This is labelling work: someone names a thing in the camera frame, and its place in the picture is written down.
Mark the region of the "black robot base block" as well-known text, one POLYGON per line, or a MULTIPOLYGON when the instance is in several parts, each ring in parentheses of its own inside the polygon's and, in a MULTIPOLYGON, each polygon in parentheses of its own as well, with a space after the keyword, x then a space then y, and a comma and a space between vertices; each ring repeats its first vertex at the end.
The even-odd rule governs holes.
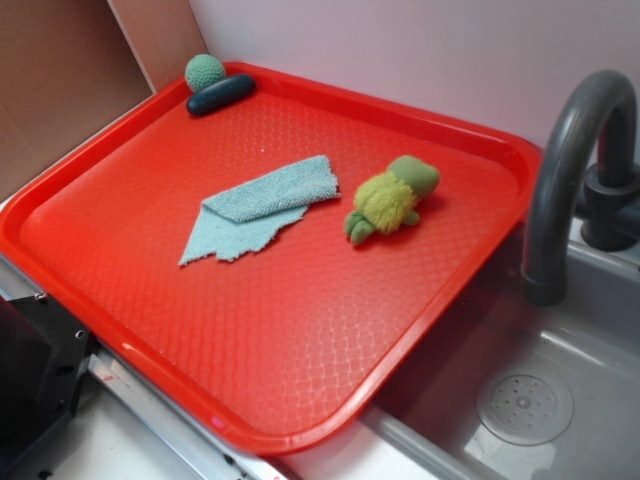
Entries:
POLYGON ((55 299, 1 300, 1 462, 75 414, 90 331, 55 299))

